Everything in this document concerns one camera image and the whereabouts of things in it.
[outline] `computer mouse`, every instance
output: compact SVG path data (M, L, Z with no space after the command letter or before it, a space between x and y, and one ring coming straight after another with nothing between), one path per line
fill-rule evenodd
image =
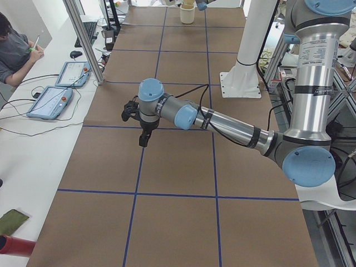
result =
M76 57L81 56L82 54L83 54L83 53L82 53L81 51L72 51L69 56L70 56L71 58L76 58Z

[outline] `black keyboard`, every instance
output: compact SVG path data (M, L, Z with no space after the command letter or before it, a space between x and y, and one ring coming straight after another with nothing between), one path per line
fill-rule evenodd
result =
M93 44L93 40L96 39L96 21L83 22L83 26L88 34L89 41L91 42L91 44ZM82 47L80 45L79 38L77 38L74 47Z

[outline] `white desk surface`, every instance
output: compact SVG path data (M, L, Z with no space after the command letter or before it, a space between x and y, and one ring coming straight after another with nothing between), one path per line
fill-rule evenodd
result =
M105 45L100 33L101 28L98 27L97 31L99 35L93 49L103 50ZM36 62L25 80L41 75L59 74L64 62L73 61L69 57L71 51L83 51L82 48L74 48L76 38L72 23L68 19L58 34L53 36L53 40L44 51L44 57ZM101 52L94 49L94 53L99 59ZM77 60L86 60L84 52L83 56L78 57ZM31 98L33 88L54 85L56 79L57 77L47 77L25 82L16 89L10 100ZM81 99L73 118L68 121L44 121L22 116L5 118L17 115L15 109L8 104L0 112L0 127L32 135L55 127L81 123L88 112L96 87L95 76L91 73L86 84L78 89ZM65 120L72 116L75 104L80 97L76 90L73 92L71 103L58 119ZM33 102L17 101L13 104L20 113L26 113ZM4 182L0 188L0 216L10 209L17 209L30 216L30 219L14 233L14 236L37 240L81 127L81 125L69 126L34 137L0 130L0 179ZM1 267L26 266L27 261L28 258L0 255Z

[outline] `man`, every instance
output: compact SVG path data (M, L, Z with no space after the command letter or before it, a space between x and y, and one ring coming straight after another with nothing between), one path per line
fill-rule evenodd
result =
M43 57L43 49L24 34L17 33L0 12L0 81L17 87L32 66Z

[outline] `white cup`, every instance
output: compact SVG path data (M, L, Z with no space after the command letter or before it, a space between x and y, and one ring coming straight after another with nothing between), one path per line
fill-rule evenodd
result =
M183 24L192 24L194 21L195 8L192 4L182 4L180 6L180 21Z

